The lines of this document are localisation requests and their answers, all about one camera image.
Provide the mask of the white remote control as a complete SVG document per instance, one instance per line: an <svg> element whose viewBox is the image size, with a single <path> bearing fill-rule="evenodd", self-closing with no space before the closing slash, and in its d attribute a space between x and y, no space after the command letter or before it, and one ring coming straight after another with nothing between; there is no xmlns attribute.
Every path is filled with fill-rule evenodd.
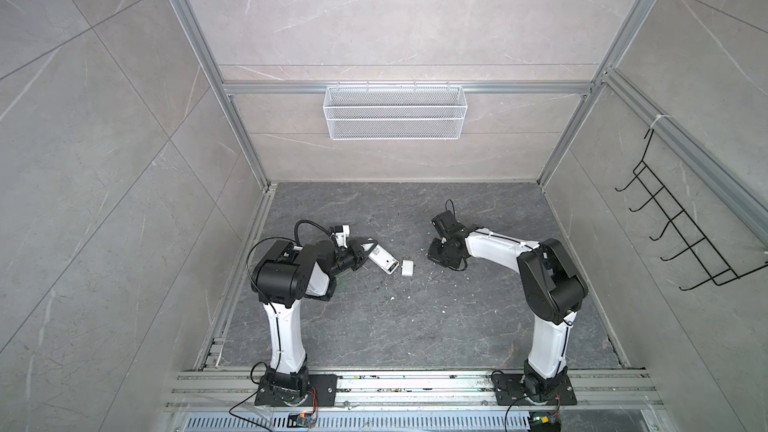
<svg viewBox="0 0 768 432"><path fill-rule="evenodd" d="M400 266L400 262L380 244L368 243L364 246L367 258L386 274L392 275Z"/></svg>

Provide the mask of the white battery cover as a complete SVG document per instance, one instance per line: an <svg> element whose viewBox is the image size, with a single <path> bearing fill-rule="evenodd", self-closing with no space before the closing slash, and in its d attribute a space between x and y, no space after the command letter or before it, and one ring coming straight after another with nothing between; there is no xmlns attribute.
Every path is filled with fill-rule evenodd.
<svg viewBox="0 0 768 432"><path fill-rule="evenodd" d="M403 260L401 264L401 274L404 277L412 277L414 273L414 262L411 260Z"/></svg>

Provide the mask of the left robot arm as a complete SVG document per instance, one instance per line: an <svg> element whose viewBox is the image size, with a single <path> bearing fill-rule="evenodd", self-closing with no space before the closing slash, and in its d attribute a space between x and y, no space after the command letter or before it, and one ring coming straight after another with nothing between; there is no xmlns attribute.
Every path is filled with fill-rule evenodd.
<svg viewBox="0 0 768 432"><path fill-rule="evenodd" d="M274 238L261 259L249 268L251 290L268 316L272 355L265 378L269 386L301 397L308 393L302 301L329 301L337 276L361 268L377 246L374 239L354 238L339 246L332 239L300 245L287 238Z"/></svg>

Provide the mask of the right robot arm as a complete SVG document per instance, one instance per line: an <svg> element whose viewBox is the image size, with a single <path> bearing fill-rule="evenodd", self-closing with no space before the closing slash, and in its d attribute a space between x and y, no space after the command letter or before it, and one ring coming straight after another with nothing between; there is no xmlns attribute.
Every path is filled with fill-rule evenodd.
<svg viewBox="0 0 768 432"><path fill-rule="evenodd" d="M525 241L471 229L445 210L431 220L438 233L428 258L459 270L471 257L491 261L519 274L526 303L535 315L533 342L524 363L524 397L537 404L549 400L567 378L570 331L588 286L566 247L556 239Z"/></svg>

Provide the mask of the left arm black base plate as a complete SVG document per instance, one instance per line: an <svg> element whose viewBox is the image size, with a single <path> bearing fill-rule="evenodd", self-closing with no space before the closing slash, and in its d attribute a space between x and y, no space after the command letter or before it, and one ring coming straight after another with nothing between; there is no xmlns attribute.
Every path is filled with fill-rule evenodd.
<svg viewBox="0 0 768 432"><path fill-rule="evenodd" d="M331 407L335 404L339 377L334 374L265 374L259 380L256 406Z"/></svg>

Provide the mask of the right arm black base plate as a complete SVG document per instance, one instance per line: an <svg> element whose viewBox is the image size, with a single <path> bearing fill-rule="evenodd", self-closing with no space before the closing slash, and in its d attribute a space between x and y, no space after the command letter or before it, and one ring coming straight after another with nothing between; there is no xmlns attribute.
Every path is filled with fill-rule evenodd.
<svg viewBox="0 0 768 432"><path fill-rule="evenodd" d="M574 406L577 399L567 371L551 379L541 379L534 372L490 374L492 390L500 406L546 405Z"/></svg>

